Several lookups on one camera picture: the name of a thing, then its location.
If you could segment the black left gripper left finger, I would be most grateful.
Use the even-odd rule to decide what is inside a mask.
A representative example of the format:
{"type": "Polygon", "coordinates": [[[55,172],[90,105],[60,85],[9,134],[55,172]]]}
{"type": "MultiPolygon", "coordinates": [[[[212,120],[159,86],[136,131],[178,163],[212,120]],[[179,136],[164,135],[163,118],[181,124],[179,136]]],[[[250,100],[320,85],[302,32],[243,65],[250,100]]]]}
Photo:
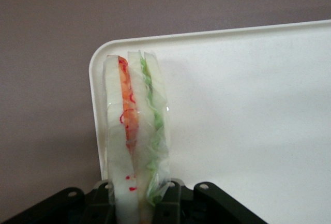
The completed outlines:
{"type": "Polygon", "coordinates": [[[115,205],[109,200],[107,180],[97,182],[85,195],[85,223],[115,223],[115,205]]]}

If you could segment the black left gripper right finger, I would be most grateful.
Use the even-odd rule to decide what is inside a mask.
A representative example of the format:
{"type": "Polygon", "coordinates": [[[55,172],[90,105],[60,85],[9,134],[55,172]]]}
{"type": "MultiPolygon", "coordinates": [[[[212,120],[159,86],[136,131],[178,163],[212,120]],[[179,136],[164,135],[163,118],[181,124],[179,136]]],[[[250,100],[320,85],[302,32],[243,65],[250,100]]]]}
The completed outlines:
{"type": "Polygon", "coordinates": [[[172,224],[180,223],[181,184],[171,180],[161,202],[155,206],[152,223],[172,224]]]}

